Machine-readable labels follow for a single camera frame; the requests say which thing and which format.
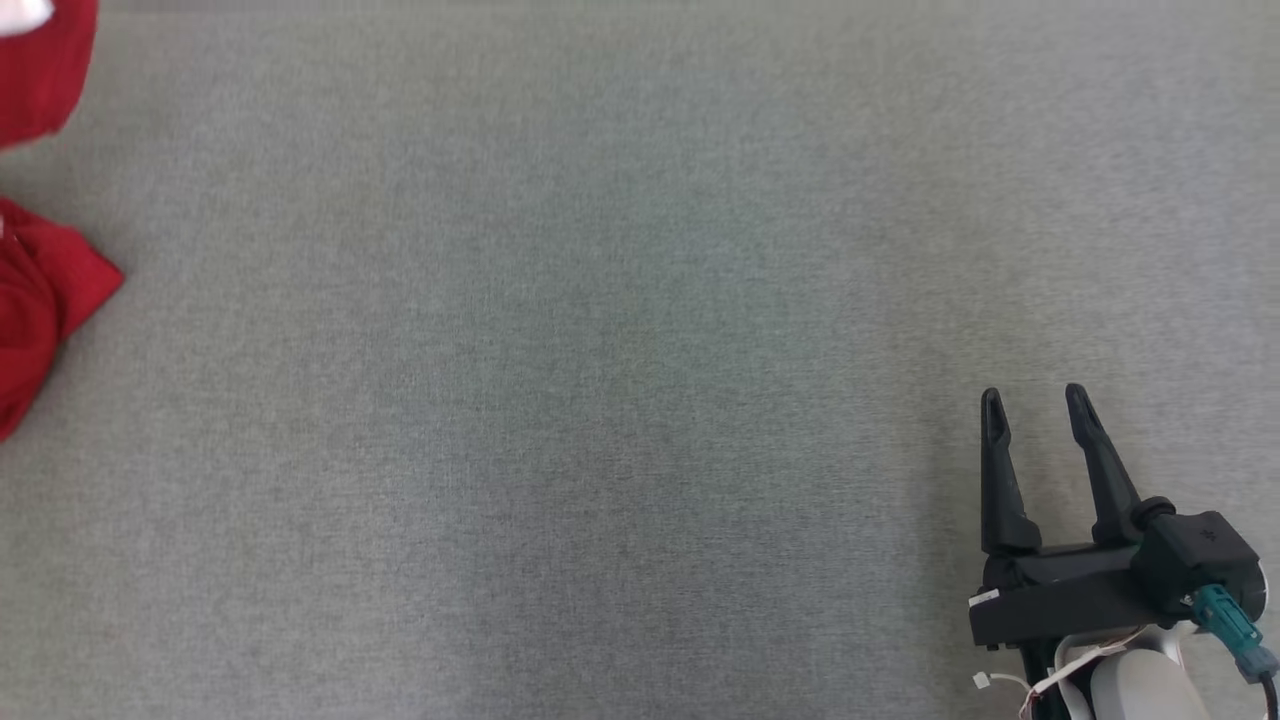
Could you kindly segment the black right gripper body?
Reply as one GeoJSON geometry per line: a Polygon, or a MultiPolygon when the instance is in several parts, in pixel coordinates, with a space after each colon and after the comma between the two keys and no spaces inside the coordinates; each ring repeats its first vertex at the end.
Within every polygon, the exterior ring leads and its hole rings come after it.
{"type": "Polygon", "coordinates": [[[1135,546],[1071,544],[1038,553],[991,555],[968,610],[977,646],[1029,646],[1144,625],[1170,628],[1192,618],[1180,601],[1155,602],[1132,570],[1135,546]]]}

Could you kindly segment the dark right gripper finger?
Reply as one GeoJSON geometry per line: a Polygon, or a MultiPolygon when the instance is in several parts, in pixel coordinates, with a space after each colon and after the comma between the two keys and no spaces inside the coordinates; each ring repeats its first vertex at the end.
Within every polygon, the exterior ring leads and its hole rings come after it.
{"type": "Polygon", "coordinates": [[[1027,516],[1010,445],[1012,433],[997,388],[980,396],[980,547],[989,556],[1034,553],[1039,527],[1027,516]]]}
{"type": "Polygon", "coordinates": [[[1085,459],[1094,507],[1092,541],[1102,547],[1130,547],[1140,543],[1132,510],[1139,495],[1114,442],[1100,420],[1084,386],[1070,383],[1065,400],[1071,434],[1085,459]]]}

